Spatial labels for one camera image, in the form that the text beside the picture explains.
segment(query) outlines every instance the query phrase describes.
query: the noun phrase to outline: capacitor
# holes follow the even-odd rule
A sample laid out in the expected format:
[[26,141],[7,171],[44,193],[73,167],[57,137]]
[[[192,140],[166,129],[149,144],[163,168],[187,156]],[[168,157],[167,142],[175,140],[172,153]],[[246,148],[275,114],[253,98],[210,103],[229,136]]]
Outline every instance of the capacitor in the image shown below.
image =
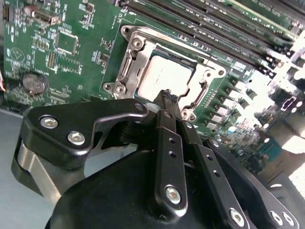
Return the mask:
[[240,114],[238,111],[234,113],[233,117],[238,123],[242,123],[245,120],[242,114]]
[[263,117],[259,117],[258,121],[260,122],[260,124],[262,124],[264,129],[267,129],[269,127],[269,123],[267,120],[265,120]]
[[291,69],[289,69],[288,73],[295,80],[305,79],[305,70],[299,70],[299,69],[296,69],[296,68],[291,68]]
[[242,106],[242,108],[244,109],[244,112],[245,112],[247,115],[253,115],[253,114],[254,114],[253,106],[251,106],[250,104],[248,104],[247,101],[241,102],[240,105]]
[[26,73],[23,75],[22,84],[24,89],[30,95],[38,95],[44,93],[49,88],[47,78],[38,73]]
[[270,141],[270,137],[267,134],[265,134],[264,131],[259,131],[258,134],[264,143],[268,143]]
[[247,94],[253,101],[255,100],[255,98],[258,97],[257,93],[255,93],[254,91],[250,91]]
[[305,60],[302,58],[297,59],[296,65],[299,66],[300,68],[305,68]]
[[233,133],[236,131],[236,127],[232,123],[227,123],[225,128],[228,130],[229,133]]
[[32,16],[32,14],[37,11],[39,9],[38,6],[36,5],[30,5],[30,6],[26,6],[23,8],[23,12],[27,15],[27,16]]
[[293,106],[301,107],[303,105],[303,101],[299,100],[298,98],[295,100]]

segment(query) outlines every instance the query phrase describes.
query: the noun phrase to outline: screw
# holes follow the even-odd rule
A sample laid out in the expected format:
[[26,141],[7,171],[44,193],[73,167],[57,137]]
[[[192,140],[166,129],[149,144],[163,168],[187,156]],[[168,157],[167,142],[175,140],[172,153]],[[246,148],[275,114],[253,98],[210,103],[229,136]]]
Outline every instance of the screw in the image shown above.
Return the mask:
[[171,117],[172,117],[171,114],[168,113],[168,112],[164,112],[164,115],[165,115],[166,117],[168,117],[168,118],[171,118]]
[[188,123],[188,122],[185,122],[185,124],[186,124],[186,126],[187,126],[188,128],[192,129],[192,127],[193,127],[192,124],[190,124],[190,123]]
[[85,137],[80,132],[72,131],[68,134],[68,141],[74,145],[81,146],[85,143]]
[[105,84],[105,89],[106,90],[110,90],[111,89],[110,85],[109,84]]
[[211,142],[212,142],[212,144],[213,144],[215,147],[219,147],[219,144],[218,144],[218,142],[217,142],[217,141],[215,141],[215,140],[211,140]]
[[135,104],[134,106],[135,106],[135,108],[137,108],[140,111],[144,110],[141,104]]
[[123,93],[123,92],[125,92],[125,87],[124,86],[117,86],[116,91],[119,92],[119,93]]
[[279,217],[279,215],[277,215],[274,211],[271,211],[270,213],[271,213],[273,219],[278,223],[278,225],[282,226],[283,225],[283,221]]
[[290,224],[290,226],[294,226],[294,225],[295,225],[295,223],[294,223],[294,221],[292,220],[292,218],[291,218],[289,215],[287,215],[286,212],[283,212],[283,216],[284,216],[284,218],[286,219],[286,221]]
[[135,38],[135,39],[132,41],[132,45],[133,45],[134,48],[140,49],[140,48],[142,48],[142,46],[143,46],[143,42],[142,42],[139,38]]
[[54,129],[58,126],[58,121],[55,118],[52,117],[45,117],[40,120],[40,124],[44,128],[48,129]]
[[238,226],[240,227],[244,226],[244,218],[238,211],[236,211],[234,208],[231,208],[230,215],[233,221],[237,223]]
[[173,203],[173,204],[179,204],[181,201],[180,194],[177,189],[170,186],[167,187],[165,190],[166,197]]

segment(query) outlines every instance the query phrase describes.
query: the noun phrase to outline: motherboard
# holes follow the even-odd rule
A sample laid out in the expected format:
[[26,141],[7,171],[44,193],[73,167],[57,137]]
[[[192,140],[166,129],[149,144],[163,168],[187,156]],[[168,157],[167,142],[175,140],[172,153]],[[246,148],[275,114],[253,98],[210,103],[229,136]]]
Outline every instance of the motherboard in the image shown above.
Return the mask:
[[285,0],[6,0],[2,109],[179,97],[253,172],[304,101],[305,10]]

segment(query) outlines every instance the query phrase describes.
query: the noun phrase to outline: silver metal frame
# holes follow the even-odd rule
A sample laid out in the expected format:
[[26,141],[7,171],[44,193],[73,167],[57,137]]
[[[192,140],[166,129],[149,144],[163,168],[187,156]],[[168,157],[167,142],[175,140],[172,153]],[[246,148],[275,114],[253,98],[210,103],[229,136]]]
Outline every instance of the silver metal frame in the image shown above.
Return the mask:
[[[104,90],[115,99],[134,98],[136,89],[140,86],[150,63],[152,52],[159,49],[167,53],[173,53],[196,66],[188,82],[189,92],[179,98],[182,118],[190,122],[195,121],[196,116],[193,111],[203,100],[213,79],[226,76],[226,69],[211,61],[208,54],[151,28],[122,26],[121,34],[129,42],[128,47],[116,81],[114,83],[105,83],[103,85]],[[182,51],[187,51],[200,57],[202,61],[198,62],[191,59],[161,45],[159,42],[170,44]]]

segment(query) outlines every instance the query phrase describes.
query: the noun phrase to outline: gray surface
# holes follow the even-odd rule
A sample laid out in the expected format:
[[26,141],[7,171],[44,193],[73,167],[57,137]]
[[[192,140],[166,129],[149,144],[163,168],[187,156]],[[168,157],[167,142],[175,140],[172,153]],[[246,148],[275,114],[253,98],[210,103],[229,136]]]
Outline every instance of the gray surface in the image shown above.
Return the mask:
[[[0,228],[44,229],[52,214],[52,205],[17,182],[10,170],[21,122],[21,117],[0,110]],[[121,152],[108,151],[88,159],[85,175],[99,171],[134,150],[135,147],[130,146]]]

